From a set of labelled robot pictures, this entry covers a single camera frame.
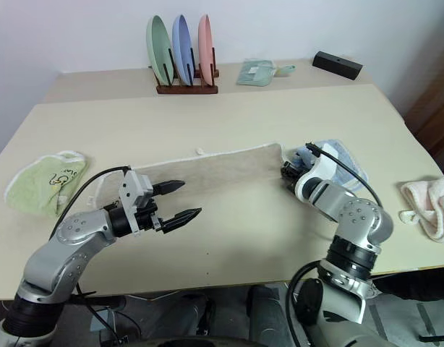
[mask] blue plate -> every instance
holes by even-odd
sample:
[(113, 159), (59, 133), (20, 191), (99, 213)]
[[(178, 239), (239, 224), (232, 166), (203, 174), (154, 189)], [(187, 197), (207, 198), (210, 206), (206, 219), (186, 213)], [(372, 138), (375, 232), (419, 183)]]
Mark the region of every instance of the blue plate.
[(174, 63), (177, 67), (182, 82), (186, 85), (191, 85), (190, 77), (193, 80), (193, 61), (192, 52), (192, 39), (188, 31), (187, 21), (183, 15), (180, 15), (174, 20), (172, 26), (172, 47), (174, 48)]

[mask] green towel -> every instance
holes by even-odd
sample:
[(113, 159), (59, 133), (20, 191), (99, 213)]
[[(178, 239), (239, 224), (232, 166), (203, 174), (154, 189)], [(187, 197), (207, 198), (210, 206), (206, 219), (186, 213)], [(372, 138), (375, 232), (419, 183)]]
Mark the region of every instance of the green towel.
[(58, 216), (86, 166), (84, 155), (73, 151), (45, 155), (17, 173), (5, 191), (5, 202), (25, 213)]

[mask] pink plate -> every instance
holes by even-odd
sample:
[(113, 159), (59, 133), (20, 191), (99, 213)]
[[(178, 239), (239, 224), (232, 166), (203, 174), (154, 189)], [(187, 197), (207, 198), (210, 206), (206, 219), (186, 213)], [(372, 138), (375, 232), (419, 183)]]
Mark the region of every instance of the pink plate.
[(205, 14), (201, 17), (198, 25), (198, 49), (200, 53), (200, 64), (202, 76), (206, 83), (213, 84), (210, 74), (210, 65), (213, 63), (213, 37), (210, 34), (209, 16)]

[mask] black cable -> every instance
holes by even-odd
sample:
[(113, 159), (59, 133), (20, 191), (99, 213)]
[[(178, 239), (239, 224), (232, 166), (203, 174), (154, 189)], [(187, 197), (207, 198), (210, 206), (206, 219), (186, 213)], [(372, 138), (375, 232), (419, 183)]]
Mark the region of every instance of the black cable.
[(115, 168), (108, 168), (106, 170), (103, 170), (99, 173), (97, 173), (96, 175), (90, 177), (80, 188), (79, 190), (77, 190), (76, 194), (74, 194), (74, 196), (72, 197), (72, 199), (69, 201), (68, 205), (64, 208), (63, 213), (60, 215), (60, 217), (58, 218), (58, 220), (55, 223), (54, 229), (52, 230), (51, 234), (50, 234), (50, 239), (52, 237), (54, 237), (55, 233), (56, 233), (56, 228), (58, 228), (58, 226), (60, 225), (60, 223), (64, 220), (64, 217), (66, 217), (66, 214), (68, 213), (69, 209), (73, 206), (74, 202), (76, 201), (76, 199), (81, 195), (81, 193), (85, 190), (85, 188), (87, 188), (87, 186), (89, 184), (91, 184), (93, 181), (95, 181), (98, 177), (103, 176), (104, 174), (110, 173), (110, 172), (114, 172), (114, 171), (123, 171), (124, 174), (130, 170), (129, 166), (117, 166)]
[(296, 331), (294, 330), (293, 326), (293, 321), (291, 319), (291, 310), (289, 309), (290, 301), (293, 301), (294, 289), (296, 288), (299, 280), (303, 278), (306, 273), (315, 269), (319, 264), (320, 261), (317, 260), (315, 262), (310, 262), (309, 264), (306, 264), (303, 267), (301, 267), (298, 270), (298, 272), (294, 274), (293, 278), (289, 282), (288, 291), (286, 292), (286, 299), (285, 299), (286, 321), (288, 322), (288, 327), (291, 333), (291, 337), (293, 338), (294, 344), (297, 347), (301, 347), (301, 344), (299, 343), (299, 339), (297, 338)]
[(81, 298), (84, 299), (84, 306), (87, 307), (87, 309), (90, 311), (90, 313), (104, 326), (106, 329), (108, 329), (114, 336), (114, 339), (118, 343), (118, 346), (121, 344), (119, 342), (119, 336), (116, 334), (116, 331), (105, 321), (95, 310), (94, 308), (88, 303), (87, 299), (82, 295), (82, 291), (80, 290), (79, 283), (76, 285), (77, 293)]
[(119, 312), (119, 311), (114, 311), (114, 313), (119, 314), (120, 316), (128, 319), (130, 322), (134, 323), (135, 327), (137, 328), (137, 331), (139, 333), (139, 338), (142, 338), (142, 328), (138, 325), (137, 322), (135, 322), (131, 317), (129, 317), (127, 314)]
[(316, 157), (319, 157), (320, 154), (323, 154), (325, 157), (329, 157), (332, 161), (334, 161), (335, 163), (337, 163), (340, 167), (342, 167), (344, 170), (346, 170), (347, 172), (349, 172), (353, 177), (355, 177), (360, 183), (362, 183), (362, 185), (368, 189), (368, 191), (371, 193), (371, 195), (373, 196), (373, 198), (375, 199), (376, 203), (378, 204), (378, 206), (383, 207), (383, 204), (381, 203), (380, 198), (378, 197), (378, 195), (375, 193), (375, 191), (372, 189), (372, 187), (369, 186), (369, 184), (362, 178), (360, 177), (354, 170), (352, 170), (351, 168), (349, 168), (345, 163), (343, 163), (342, 161), (340, 161), (339, 159), (337, 159), (336, 157), (332, 156), (330, 153), (325, 152), (324, 150), (322, 150), (320, 147), (318, 147), (317, 145), (314, 145), (313, 143), (309, 142), (306, 143), (306, 147), (308, 150), (310, 150), (312, 152), (313, 155), (315, 155)]

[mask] white wall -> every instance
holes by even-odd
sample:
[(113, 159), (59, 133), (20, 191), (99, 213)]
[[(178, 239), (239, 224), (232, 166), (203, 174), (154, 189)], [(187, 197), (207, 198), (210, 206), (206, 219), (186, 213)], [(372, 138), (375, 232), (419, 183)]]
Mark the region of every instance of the white wall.
[(145, 67), (149, 17), (206, 12), (219, 62), (350, 56), (401, 113), (444, 52), (444, 0), (0, 0), (0, 151), (58, 72)]

